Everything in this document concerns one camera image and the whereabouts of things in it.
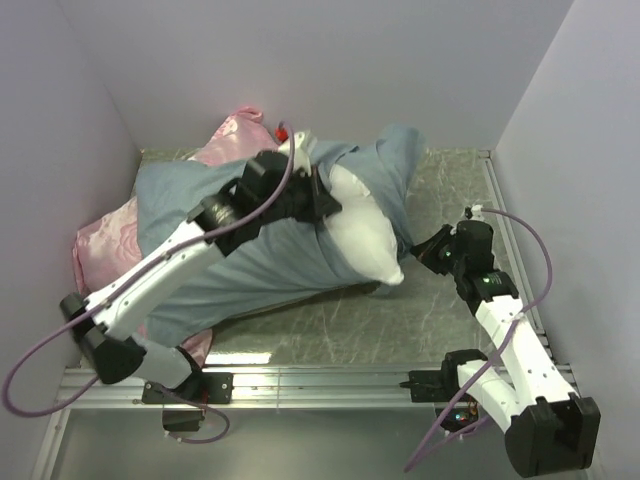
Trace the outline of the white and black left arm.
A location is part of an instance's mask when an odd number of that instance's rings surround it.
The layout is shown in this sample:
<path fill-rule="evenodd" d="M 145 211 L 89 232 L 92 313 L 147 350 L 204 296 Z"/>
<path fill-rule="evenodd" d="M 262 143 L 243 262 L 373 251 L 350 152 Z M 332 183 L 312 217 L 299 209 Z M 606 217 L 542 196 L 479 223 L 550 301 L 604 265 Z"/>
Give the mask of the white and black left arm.
<path fill-rule="evenodd" d="M 192 401 L 202 386 L 200 366 L 180 347 L 139 336 L 144 318 L 187 280 L 255 239 L 263 226 L 283 219 L 317 224 L 341 209 L 316 167 L 294 153 L 262 151 L 126 274 L 88 296 L 66 296 L 60 309 L 101 383 L 136 377 L 166 387 L 179 402 Z"/>

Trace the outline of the blue-grey pillowcase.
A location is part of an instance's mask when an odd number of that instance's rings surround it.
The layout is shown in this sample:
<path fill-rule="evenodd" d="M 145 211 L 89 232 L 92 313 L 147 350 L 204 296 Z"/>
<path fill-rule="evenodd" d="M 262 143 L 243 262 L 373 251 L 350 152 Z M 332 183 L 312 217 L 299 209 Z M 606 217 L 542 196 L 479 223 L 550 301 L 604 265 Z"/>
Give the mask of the blue-grey pillowcase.
<path fill-rule="evenodd" d="M 320 141 L 311 154 L 311 161 L 329 191 L 329 174 L 335 164 L 356 175 L 370 190 L 392 224 L 399 265 L 413 244 L 405 201 L 416 166 L 424 154 L 424 136 L 417 129 L 402 125 L 385 127 L 378 139 L 368 146 Z M 366 279 L 350 267 L 326 230 L 324 221 L 308 224 L 285 219 L 266 225 L 256 239 L 244 243 L 225 259 L 257 240 L 263 241 L 264 251 L 273 263 L 273 272 L 268 279 L 283 298 L 277 305 L 324 291 L 377 282 Z"/>

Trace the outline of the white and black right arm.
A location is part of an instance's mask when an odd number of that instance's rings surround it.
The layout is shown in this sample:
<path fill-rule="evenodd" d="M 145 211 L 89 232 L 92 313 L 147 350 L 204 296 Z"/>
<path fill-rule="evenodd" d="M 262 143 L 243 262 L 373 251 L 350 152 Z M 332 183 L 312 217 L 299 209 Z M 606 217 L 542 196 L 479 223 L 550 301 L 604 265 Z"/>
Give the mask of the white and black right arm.
<path fill-rule="evenodd" d="M 526 318 L 511 277 L 498 269 L 494 230 L 477 219 L 444 225 L 412 255 L 436 274 L 453 278 L 459 297 L 496 350 L 453 352 L 440 385 L 454 401 L 475 400 L 504 433 L 506 453 L 523 478 L 586 470 L 601 420 L 591 397 L 580 396 L 560 373 Z"/>

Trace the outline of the white pillow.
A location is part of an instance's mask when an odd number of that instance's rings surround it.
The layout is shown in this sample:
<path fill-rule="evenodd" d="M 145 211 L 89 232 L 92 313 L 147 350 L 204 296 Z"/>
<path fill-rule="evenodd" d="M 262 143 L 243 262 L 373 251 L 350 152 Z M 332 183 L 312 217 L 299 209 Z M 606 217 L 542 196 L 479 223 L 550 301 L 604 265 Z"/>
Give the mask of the white pillow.
<path fill-rule="evenodd" d="M 330 194 L 341 211 L 324 219 L 324 225 L 350 267 L 368 280 L 397 286 L 404 273 L 397 258 L 392 224 L 370 190 L 356 175 L 335 164 L 329 174 Z"/>

